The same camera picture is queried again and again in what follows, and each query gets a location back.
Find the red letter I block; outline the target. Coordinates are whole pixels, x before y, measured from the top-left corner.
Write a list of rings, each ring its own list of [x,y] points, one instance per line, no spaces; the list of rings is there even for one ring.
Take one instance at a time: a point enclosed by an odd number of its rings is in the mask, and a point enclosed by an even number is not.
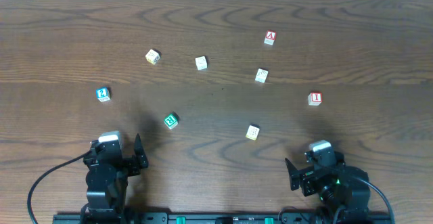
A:
[[[320,92],[312,92],[308,96],[308,104],[310,106],[318,106],[322,103],[322,93]]]

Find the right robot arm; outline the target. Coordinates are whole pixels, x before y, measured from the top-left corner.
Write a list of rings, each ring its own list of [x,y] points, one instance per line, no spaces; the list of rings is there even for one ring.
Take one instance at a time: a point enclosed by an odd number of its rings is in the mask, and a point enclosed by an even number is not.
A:
[[[368,174],[347,166],[344,155],[333,148],[313,148],[304,153],[311,165],[297,169],[285,159],[292,191],[305,197],[318,195],[322,207],[313,214],[300,213],[305,223],[373,223],[368,203],[371,195]]]

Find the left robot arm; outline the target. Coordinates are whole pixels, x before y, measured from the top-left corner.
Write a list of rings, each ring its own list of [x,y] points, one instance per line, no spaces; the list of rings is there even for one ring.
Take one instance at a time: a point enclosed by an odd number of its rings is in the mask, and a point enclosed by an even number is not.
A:
[[[125,206],[128,178],[141,174],[149,162],[140,135],[135,136],[134,154],[122,156],[119,131],[103,133],[91,142],[83,158],[86,175],[87,203],[80,213],[80,223],[137,223],[139,217]]]

